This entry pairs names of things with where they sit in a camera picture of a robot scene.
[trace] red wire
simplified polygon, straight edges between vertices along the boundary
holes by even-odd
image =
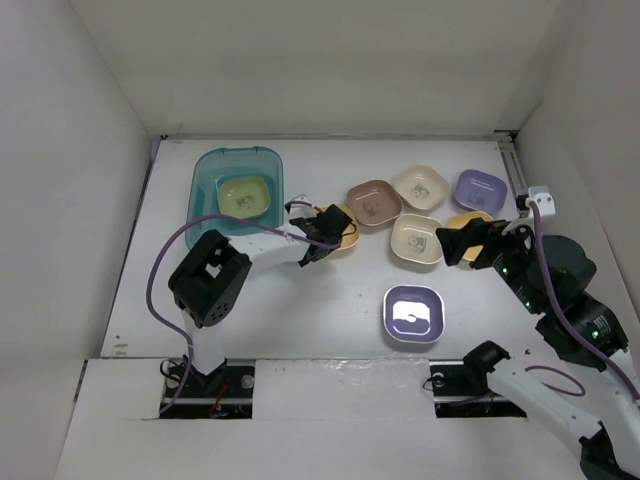
[[[222,386],[222,388],[220,389],[220,392],[218,393],[218,396],[216,397],[216,401],[213,402],[213,405],[211,405],[211,410],[209,410],[209,417],[212,417],[213,414],[216,413],[216,409],[218,408],[218,403],[220,403],[220,399],[225,394],[228,388],[229,388],[229,380],[224,382],[224,385]]]

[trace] purple bowl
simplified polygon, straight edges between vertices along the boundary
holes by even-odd
[[[444,303],[428,287],[398,285],[384,296],[382,319],[400,342],[432,343],[444,332]]]
[[[458,177],[453,196],[460,205],[494,215],[507,199],[507,185],[498,177],[479,170],[465,170]]]

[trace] white wall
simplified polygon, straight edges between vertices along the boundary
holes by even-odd
[[[0,2],[0,477],[52,478],[148,136],[65,0]]]
[[[592,290],[640,347],[640,2],[586,0],[556,58],[541,108],[517,138],[529,183],[553,187],[552,227],[598,263]]]
[[[71,0],[156,134],[517,128],[577,1]]]

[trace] teal bin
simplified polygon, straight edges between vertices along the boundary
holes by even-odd
[[[220,213],[218,191],[229,181],[242,177],[260,177],[267,185],[268,208],[252,222],[279,227],[284,221],[284,180],[282,159],[265,147],[218,148],[205,154],[193,170],[187,221],[210,213]],[[187,247],[191,248],[208,230],[218,230],[225,236],[250,235],[262,230],[237,223],[214,219],[191,227],[185,232]]]

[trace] green bowl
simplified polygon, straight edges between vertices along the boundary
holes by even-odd
[[[247,220],[269,209],[271,196],[267,183],[258,176],[230,180],[218,189],[220,213]]]

